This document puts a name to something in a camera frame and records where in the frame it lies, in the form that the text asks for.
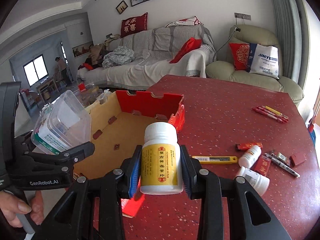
metal bolt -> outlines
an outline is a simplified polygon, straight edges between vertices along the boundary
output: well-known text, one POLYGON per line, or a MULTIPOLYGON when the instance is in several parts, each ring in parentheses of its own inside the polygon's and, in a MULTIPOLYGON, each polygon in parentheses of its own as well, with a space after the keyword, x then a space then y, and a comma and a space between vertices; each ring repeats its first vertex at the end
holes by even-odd
POLYGON ((79 183, 84 183, 85 180, 86 180, 86 178, 85 178, 84 176, 81 176, 81 177, 79 177, 79 178, 77 179, 77 182, 79 182, 79 183))
POLYGON ((236 178, 236 181, 238 182, 238 183, 244 183, 245 182, 245 179, 244 179, 244 177, 241 177, 241 176, 239 176, 239 177, 237 177, 236 178))
POLYGON ((201 170, 199 170, 199 173, 200 173, 201 175, 208 175, 208 174, 209 174, 209 171, 208 171, 207 169, 201 169, 201 170))
POLYGON ((113 170, 113 174, 115 174, 115 175, 121 175, 121 174, 122 174, 122 170, 121 170, 121 169, 114 169, 114 170, 113 170))

power outlet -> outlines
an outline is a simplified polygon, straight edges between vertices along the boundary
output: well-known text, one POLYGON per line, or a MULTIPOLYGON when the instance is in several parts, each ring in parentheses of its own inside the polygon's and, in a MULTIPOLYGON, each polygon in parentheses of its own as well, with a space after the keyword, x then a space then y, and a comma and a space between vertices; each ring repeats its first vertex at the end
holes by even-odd
POLYGON ((235 18, 245 19, 251 21, 251 15, 244 13, 235 13, 235 18))

speckled red tabletop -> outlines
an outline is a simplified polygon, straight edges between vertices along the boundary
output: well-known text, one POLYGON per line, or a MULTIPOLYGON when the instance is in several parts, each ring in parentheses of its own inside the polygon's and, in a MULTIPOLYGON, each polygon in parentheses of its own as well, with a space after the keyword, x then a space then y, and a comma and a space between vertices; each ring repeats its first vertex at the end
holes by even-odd
MULTIPOLYGON (((171 75, 149 90, 185 96, 186 122, 178 143, 185 144, 190 155, 240 157, 235 144, 252 141, 263 143, 262 152, 275 149, 287 156, 304 153, 307 161, 295 168, 301 175, 298 179, 271 165, 267 175, 270 186, 262 197, 292 240, 304 239, 320 214, 320 171, 309 133, 288 94, 235 82, 171 75), (290 120, 282 124, 257 114, 251 110, 257 105, 270 106, 290 120)), ((202 166, 230 179, 239 170, 238 164, 202 166)), ((185 192, 146 195, 137 216, 124 217, 126 239, 194 240, 200 202, 189 200, 185 192)), ((224 210, 228 227, 226 206, 224 210)), ((225 239, 229 239, 227 229, 225 239)))

red cushion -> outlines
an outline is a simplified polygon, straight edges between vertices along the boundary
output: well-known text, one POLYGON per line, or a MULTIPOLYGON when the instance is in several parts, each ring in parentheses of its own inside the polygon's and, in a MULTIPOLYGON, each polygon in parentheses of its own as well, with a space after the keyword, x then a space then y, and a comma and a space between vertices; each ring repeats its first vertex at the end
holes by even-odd
POLYGON ((179 60, 189 53, 190 51, 193 51, 194 49, 199 49, 201 46, 202 40, 196 40, 195 38, 190 38, 180 49, 178 54, 174 57, 173 60, 170 61, 170 63, 178 63, 179 60))
POLYGON ((148 13, 144 15, 131 17, 126 20, 122 20, 121 25, 121 38, 130 34, 139 33, 147 30, 148 13))
POLYGON ((88 64, 88 63, 83 63, 82 64, 87 70, 94 70, 94 68, 90 65, 90 64, 88 64))
POLYGON ((236 70, 247 70, 250 45, 246 43, 229 43, 236 70))

human hand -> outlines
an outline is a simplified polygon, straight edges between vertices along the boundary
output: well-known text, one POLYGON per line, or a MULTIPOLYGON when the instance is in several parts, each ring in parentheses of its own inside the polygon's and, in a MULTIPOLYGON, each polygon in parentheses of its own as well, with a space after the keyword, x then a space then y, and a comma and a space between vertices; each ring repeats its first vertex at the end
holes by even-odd
POLYGON ((16 196, 0 191, 0 209, 8 223, 16 228, 22 227, 16 213, 25 215, 31 212, 30 217, 37 225, 44 220, 41 191, 36 191, 36 196, 31 200, 31 207, 16 196))

